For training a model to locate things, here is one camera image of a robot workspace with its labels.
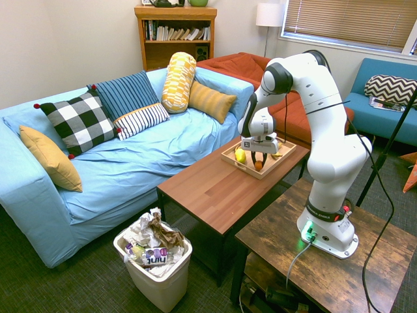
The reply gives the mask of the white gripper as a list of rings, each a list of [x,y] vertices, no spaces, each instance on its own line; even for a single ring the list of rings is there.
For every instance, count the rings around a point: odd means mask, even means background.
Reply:
[[[256,152],[263,153],[262,167],[265,166],[265,163],[268,158],[268,154],[275,154],[278,152],[278,140],[275,132],[262,135],[262,136],[252,136],[249,138],[241,137],[241,148],[246,151],[251,151],[251,158],[254,168],[258,168],[258,163],[256,159]]]

